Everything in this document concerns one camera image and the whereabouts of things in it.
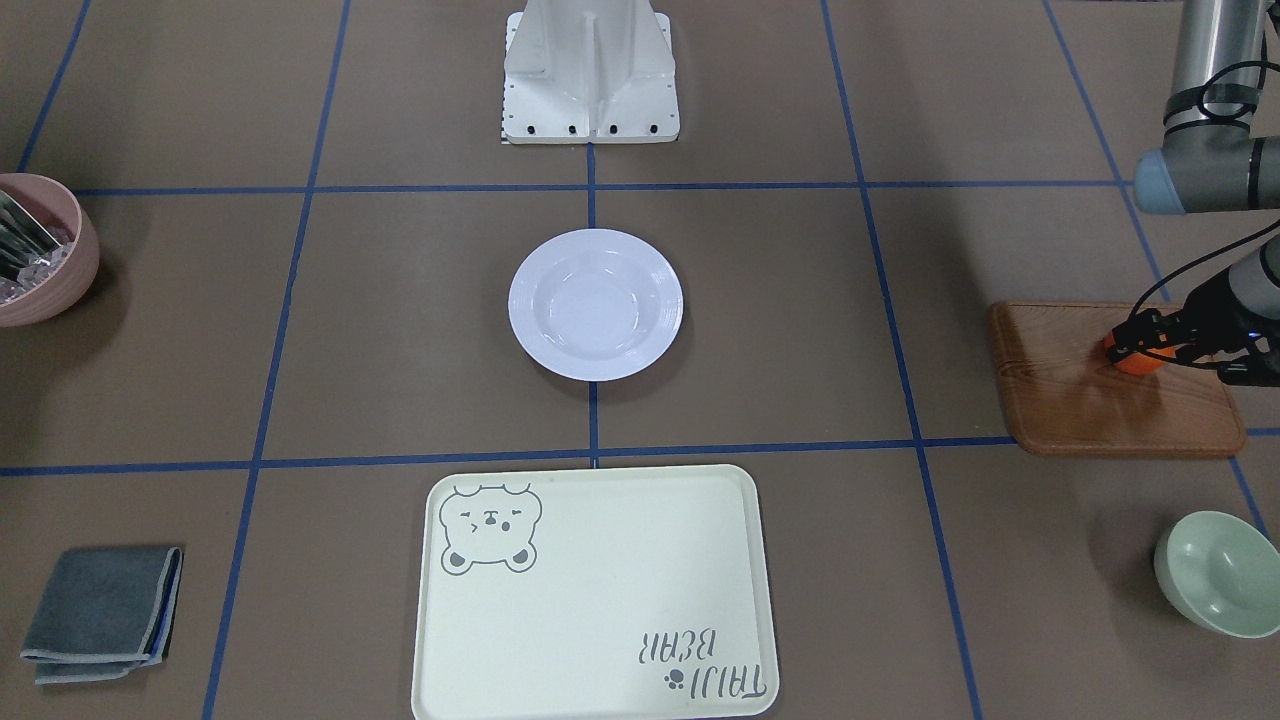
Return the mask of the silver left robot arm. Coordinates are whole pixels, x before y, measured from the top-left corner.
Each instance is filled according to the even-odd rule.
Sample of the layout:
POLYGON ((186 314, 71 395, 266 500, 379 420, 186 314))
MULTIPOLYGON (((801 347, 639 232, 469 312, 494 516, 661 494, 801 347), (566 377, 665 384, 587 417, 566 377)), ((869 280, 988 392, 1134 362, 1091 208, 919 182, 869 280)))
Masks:
MULTIPOLYGON (((1164 141, 1135 165, 1137 206, 1153 215, 1274 210, 1277 138, 1252 120, 1266 76, 1265 26, 1275 1, 1188 1, 1181 12, 1164 141)), ((1279 383, 1277 225, 1248 234, 1251 251, 1197 286, 1175 311, 1135 301, 1103 340, 1108 363, 1132 375, 1165 365, 1212 372, 1226 386, 1279 383)))

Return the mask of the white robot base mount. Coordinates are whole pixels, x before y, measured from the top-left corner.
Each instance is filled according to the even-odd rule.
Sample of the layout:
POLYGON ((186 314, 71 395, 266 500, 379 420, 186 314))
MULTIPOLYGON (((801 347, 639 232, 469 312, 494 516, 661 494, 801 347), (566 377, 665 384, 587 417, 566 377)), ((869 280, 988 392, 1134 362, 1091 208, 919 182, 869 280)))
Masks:
POLYGON ((672 24, 649 1, 529 1, 506 18, 504 50, 506 143, 681 135, 672 24))

